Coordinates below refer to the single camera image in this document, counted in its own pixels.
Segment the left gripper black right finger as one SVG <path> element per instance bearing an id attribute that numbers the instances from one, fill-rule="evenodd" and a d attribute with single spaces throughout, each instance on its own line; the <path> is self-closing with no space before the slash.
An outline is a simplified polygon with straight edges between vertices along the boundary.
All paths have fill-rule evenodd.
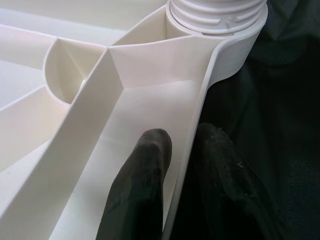
<path id="1" fill-rule="evenodd" d="M 196 130 L 175 217 L 174 240 L 273 240 L 266 188 L 222 129 Z"/>

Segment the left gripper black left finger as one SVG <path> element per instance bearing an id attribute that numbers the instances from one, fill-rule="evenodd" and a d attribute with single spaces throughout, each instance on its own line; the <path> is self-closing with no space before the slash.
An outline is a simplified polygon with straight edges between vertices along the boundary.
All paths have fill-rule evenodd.
<path id="1" fill-rule="evenodd" d="M 120 168 L 99 224 L 101 240 L 159 240 L 163 232 L 163 185 L 172 140 L 161 128 L 145 131 Z"/>

